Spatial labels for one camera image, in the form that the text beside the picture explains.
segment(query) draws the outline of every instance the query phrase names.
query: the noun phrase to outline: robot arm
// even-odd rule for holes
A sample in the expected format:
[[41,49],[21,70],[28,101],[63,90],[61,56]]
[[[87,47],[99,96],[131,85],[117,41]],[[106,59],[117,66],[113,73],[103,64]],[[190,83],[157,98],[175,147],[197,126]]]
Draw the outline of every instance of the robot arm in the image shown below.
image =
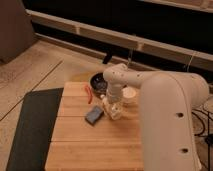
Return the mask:
[[139,113],[145,171],[198,171],[191,110],[209,95],[197,74],[134,72],[124,64],[104,71],[110,104],[122,99],[123,85],[140,88]]

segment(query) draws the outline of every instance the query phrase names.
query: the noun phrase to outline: table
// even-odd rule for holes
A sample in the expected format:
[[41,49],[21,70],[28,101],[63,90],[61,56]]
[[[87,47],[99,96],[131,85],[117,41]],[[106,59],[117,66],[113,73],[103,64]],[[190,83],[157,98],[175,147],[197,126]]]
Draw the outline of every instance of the table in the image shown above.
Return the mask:
[[101,100],[88,104],[86,84],[65,84],[45,170],[142,171],[137,103],[124,107],[120,120],[104,116],[91,126],[84,116]]

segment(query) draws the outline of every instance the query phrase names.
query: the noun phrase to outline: small bowl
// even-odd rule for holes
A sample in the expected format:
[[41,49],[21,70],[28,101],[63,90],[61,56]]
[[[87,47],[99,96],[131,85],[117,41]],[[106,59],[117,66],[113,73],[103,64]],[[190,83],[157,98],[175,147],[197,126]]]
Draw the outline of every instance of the small bowl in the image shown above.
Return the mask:
[[106,94],[107,82],[104,80],[103,73],[97,73],[90,79],[90,85],[93,92],[100,96]]

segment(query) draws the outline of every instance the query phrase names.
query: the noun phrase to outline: red chili pepper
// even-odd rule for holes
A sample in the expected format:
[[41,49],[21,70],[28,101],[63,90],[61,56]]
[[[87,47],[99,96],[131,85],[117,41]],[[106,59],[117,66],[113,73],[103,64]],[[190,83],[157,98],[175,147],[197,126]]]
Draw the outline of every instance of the red chili pepper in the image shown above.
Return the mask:
[[90,103],[92,103],[92,98],[93,98],[91,88],[88,85],[85,85],[84,88],[85,88],[85,91],[87,92],[88,97],[89,97],[88,104],[90,104]]

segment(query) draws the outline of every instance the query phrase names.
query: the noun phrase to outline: gray sponge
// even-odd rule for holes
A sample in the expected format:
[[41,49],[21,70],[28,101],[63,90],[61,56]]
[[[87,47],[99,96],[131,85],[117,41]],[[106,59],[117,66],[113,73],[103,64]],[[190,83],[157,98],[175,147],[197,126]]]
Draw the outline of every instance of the gray sponge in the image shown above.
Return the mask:
[[92,108],[90,112],[88,112],[85,116],[85,120],[92,126],[95,125],[95,123],[103,116],[104,111],[98,107],[95,106]]

